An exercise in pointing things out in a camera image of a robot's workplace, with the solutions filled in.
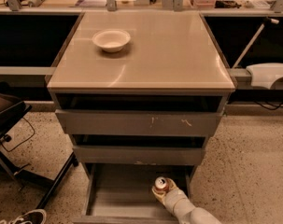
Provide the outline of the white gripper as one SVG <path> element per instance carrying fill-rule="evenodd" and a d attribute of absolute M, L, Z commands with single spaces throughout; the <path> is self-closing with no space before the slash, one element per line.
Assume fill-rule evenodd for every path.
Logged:
<path fill-rule="evenodd" d="M 186 216 L 194 209 L 194 205 L 185 192 L 177 188 L 174 180 L 167 178 L 166 181 L 168 188 L 158 189 L 153 186 L 151 188 L 153 195 L 175 217 Z"/>

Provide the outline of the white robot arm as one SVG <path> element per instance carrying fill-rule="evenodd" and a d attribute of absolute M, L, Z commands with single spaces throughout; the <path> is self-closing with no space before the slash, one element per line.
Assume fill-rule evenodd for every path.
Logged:
<path fill-rule="evenodd" d="M 157 177 L 151 190 L 179 224 L 222 224 L 204 208 L 196 207 L 171 178 Z"/>

